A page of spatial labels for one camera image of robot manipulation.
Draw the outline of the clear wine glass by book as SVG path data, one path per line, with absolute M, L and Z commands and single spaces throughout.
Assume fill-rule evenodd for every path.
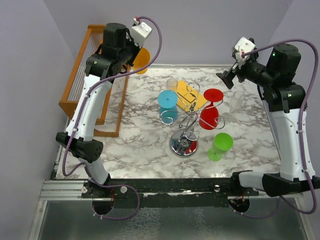
M 175 78 L 169 78 L 166 81 L 166 89 L 176 92 L 178 89 L 178 81 Z

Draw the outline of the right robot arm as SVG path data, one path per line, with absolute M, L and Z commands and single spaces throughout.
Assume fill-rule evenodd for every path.
M 232 48 L 236 62 L 217 76 L 228 89 L 234 86 L 234 78 L 240 83 L 249 80 L 263 89 L 261 99 L 267 103 L 278 142 L 280 171 L 234 172 L 229 189 L 240 196 L 253 188 L 270 197 L 319 189 L 320 179 L 313 169 L 306 139 L 307 95 L 305 89 L 293 81 L 301 54 L 296 46 L 281 42 L 273 47 L 267 65 L 259 63 L 258 56 L 254 40 L 242 37 Z

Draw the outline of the red plastic wine glass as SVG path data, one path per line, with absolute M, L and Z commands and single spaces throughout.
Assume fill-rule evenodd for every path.
M 200 113 L 199 125 L 205 130 L 213 130 L 218 125 L 219 111 L 217 106 L 223 103 L 224 94 L 216 88 L 207 89 L 204 98 L 210 102 Z

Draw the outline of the green plastic wine glass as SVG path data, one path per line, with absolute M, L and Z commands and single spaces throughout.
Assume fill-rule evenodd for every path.
M 207 157 L 213 162 L 218 162 L 233 147 L 233 144 L 233 138 L 229 134 L 218 133 L 213 139 L 212 147 L 207 151 Z

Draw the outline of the blue plastic wine glass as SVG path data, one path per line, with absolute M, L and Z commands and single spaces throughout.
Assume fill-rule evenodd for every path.
M 159 117 L 163 124 L 170 125 L 178 119 L 178 96 L 172 90 L 162 91 L 158 97 Z

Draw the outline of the yellow plastic wine glass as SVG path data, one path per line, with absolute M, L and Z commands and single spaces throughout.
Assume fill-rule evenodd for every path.
M 136 71 L 137 69 L 140 69 L 142 67 L 145 67 L 151 60 L 151 54 L 150 52 L 142 47 L 137 54 L 135 60 L 133 61 L 133 67 L 132 70 Z

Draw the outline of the black mounting rail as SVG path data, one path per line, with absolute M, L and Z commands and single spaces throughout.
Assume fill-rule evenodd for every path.
M 228 198 L 258 196 L 251 188 L 237 190 L 223 178 L 120 178 L 109 181 L 110 188 L 89 180 L 81 197 L 109 202 L 117 208 L 227 207 Z

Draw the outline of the wooden dish rack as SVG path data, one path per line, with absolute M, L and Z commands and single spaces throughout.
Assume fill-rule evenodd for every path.
M 90 24 L 75 59 L 59 106 L 71 119 L 76 111 L 83 90 L 86 60 L 98 49 L 103 42 L 103 24 Z M 95 137 L 117 138 L 124 109 L 124 102 L 129 77 L 116 79 L 113 88 L 104 97 L 102 108 L 96 119 Z

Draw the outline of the chrome wine glass rack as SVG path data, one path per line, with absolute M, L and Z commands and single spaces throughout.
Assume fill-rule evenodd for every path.
M 200 89 L 201 89 L 200 85 L 197 83 L 195 84 L 199 86 L 198 92 L 200 93 Z M 173 133 L 173 135 L 169 139 L 169 149 L 175 156 L 181 157 L 181 158 L 188 158 L 197 152 L 199 148 L 200 132 L 195 129 L 195 124 L 197 123 L 199 124 L 201 111 L 205 108 L 205 106 L 209 104 L 210 102 L 207 101 L 207 103 L 198 110 L 195 109 L 196 103 L 193 103 L 191 106 L 187 106 L 188 110 L 181 109 L 176 104 L 178 116 L 179 114 L 183 114 L 184 118 L 178 124 L 178 131 Z M 218 119 L 218 125 L 216 128 L 212 130 L 215 130 L 215 129 L 220 130 L 225 127 L 225 120 L 222 117 L 220 117 L 220 114 L 217 119 Z

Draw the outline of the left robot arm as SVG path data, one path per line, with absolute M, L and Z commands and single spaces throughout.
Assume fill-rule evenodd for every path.
M 138 23 L 131 28 L 121 23 L 106 24 L 102 43 L 86 60 L 75 113 L 66 130 L 56 134 L 56 141 L 65 149 L 62 162 L 66 162 L 68 153 L 77 158 L 94 183 L 94 193 L 101 198 L 110 193 L 111 186 L 110 174 L 101 159 L 103 143 L 94 139 L 96 120 L 115 76 L 122 74 L 123 66 L 133 65 L 145 39 Z

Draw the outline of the clear wine glass right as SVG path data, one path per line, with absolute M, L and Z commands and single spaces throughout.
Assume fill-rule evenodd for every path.
M 244 92 L 239 91 L 239 90 L 235 91 L 233 93 L 232 98 L 230 99 L 230 103 L 229 103 L 230 111 L 233 112 L 233 111 L 237 111 L 237 110 L 241 109 L 242 104 L 244 102 L 244 99 L 245 99 Z

